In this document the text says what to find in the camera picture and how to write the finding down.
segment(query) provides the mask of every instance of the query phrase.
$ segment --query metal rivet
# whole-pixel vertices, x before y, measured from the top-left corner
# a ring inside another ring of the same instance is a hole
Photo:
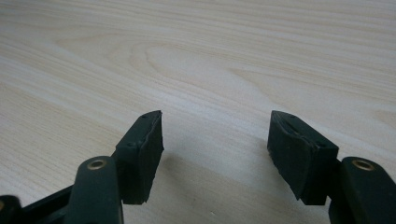
[[[87,167],[90,170],[99,170],[100,168],[106,166],[107,162],[104,160],[96,160],[96,161],[91,161]]]
[[[3,201],[0,200],[0,211],[3,210],[5,204],[3,203]]]
[[[359,169],[362,169],[365,171],[373,171],[375,169],[374,166],[368,161],[354,160],[354,161],[352,161],[352,163]]]

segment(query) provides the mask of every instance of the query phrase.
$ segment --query table surface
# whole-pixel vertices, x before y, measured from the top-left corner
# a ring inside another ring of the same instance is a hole
[[[395,36],[392,0],[1,0],[0,194],[73,184],[161,109],[165,151],[125,223],[329,223],[273,165],[271,111],[396,179]]]

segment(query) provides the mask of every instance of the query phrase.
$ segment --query rubber jaw pad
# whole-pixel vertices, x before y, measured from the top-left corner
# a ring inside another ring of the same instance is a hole
[[[140,116],[111,156],[117,165],[123,203],[142,204],[149,199],[162,153],[162,112],[153,111]]]
[[[326,180],[337,163],[338,146],[301,119],[273,111],[267,148],[297,199],[325,204]]]

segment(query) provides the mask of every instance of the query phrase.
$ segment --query brass grommet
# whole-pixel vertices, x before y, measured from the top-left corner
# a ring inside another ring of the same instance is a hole
[[[99,170],[102,167],[106,166],[107,162],[104,160],[96,160],[96,161],[91,161],[87,167],[89,170]]]
[[[375,169],[374,166],[368,161],[354,160],[354,161],[352,161],[352,163],[359,169],[362,169],[365,171],[373,171]]]

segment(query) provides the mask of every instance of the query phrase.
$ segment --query clamp jaw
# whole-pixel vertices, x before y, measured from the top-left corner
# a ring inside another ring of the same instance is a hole
[[[139,117],[111,157],[84,161],[74,186],[23,208],[17,197],[0,196],[0,223],[121,224],[121,201],[148,200],[162,153],[162,112],[153,111]]]
[[[267,149],[297,200],[324,205],[332,224],[396,223],[396,185],[377,163],[336,159],[338,146],[294,115],[271,114]]]

